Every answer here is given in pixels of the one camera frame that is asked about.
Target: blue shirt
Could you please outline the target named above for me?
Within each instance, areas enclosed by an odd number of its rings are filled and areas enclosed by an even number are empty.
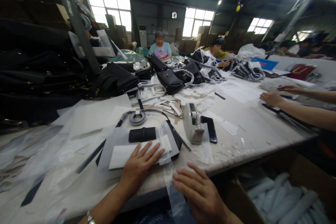
[[[169,43],[168,43],[168,42],[163,42],[163,45],[164,45],[164,49],[165,49],[166,52],[167,52],[167,55],[171,54],[171,53],[172,53],[172,52],[171,52],[172,50],[170,49],[170,45],[169,45]],[[156,43],[152,44],[152,45],[150,46],[149,54],[148,54],[148,55],[155,54],[155,53],[156,53],[156,48],[157,48]],[[158,51],[158,53],[162,52],[162,51],[163,51],[163,47],[162,47],[162,48],[158,47],[158,48],[157,48],[157,51]]]

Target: smartphone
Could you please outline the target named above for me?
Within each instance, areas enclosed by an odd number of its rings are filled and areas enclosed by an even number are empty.
[[[213,144],[216,144],[217,136],[216,136],[215,125],[214,125],[213,119],[210,117],[201,116],[201,123],[208,124],[210,142]]]

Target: person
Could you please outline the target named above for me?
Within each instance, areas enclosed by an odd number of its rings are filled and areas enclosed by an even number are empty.
[[[303,95],[322,102],[336,104],[336,91],[306,90],[296,86],[280,86],[278,91],[286,91],[294,95]],[[321,128],[320,136],[302,148],[298,148],[298,151],[322,170],[335,176],[336,111],[296,104],[284,100],[274,92],[262,93],[260,99],[302,122]]]
[[[225,39],[222,37],[216,37],[210,42],[210,46],[205,48],[204,51],[210,51],[212,56],[215,58],[221,59],[222,62],[218,63],[218,67],[225,68],[227,67],[230,62],[233,62],[233,59],[224,61],[223,59],[229,55],[228,52],[222,51],[222,45],[226,43]]]
[[[165,151],[161,149],[156,153],[160,146],[158,143],[145,154],[152,142],[147,143],[140,152],[141,143],[136,146],[124,167],[119,183],[83,217],[80,224],[87,224],[89,216],[95,224],[112,223]],[[194,164],[188,163],[188,166],[195,172],[178,169],[177,174],[173,175],[173,185],[187,198],[194,219],[200,224],[242,224],[226,207],[212,181]]]
[[[285,51],[285,54],[289,57],[301,58],[305,54],[308,47],[314,44],[314,39],[306,38],[305,40],[297,43],[296,45]]]
[[[273,33],[273,35],[271,37],[268,37],[266,39],[264,39],[264,41],[262,42],[262,44],[260,44],[260,48],[264,49],[265,51],[269,50],[271,48],[271,45],[273,43],[273,41],[276,39],[276,37],[279,35],[279,31],[276,31]]]
[[[162,28],[158,28],[155,32],[155,43],[149,49],[149,55],[155,54],[162,61],[172,58],[172,50],[170,45],[165,40],[165,33]]]

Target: bracelet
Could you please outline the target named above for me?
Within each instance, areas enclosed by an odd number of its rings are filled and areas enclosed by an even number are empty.
[[[88,219],[87,223],[88,224],[95,224],[95,221],[93,220],[93,217],[90,214],[90,209],[87,211],[86,215],[87,215],[87,219]]]

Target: window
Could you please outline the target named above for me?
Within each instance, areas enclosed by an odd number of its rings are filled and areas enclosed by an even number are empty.
[[[132,31],[130,0],[89,0],[93,15],[97,23],[105,23],[105,14],[115,17],[117,25],[126,26],[126,31]]]
[[[273,20],[255,17],[247,31],[254,32],[255,34],[265,34],[272,24]]]
[[[210,26],[214,12],[201,9],[187,8],[183,27],[183,37],[197,37],[200,26]]]
[[[313,31],[298,31],[297,35],[299,36],[299,41],[305,40],[308,37],[308,35],[312,32]],[[296,35],[293,36],[292,41],[298,42]]]

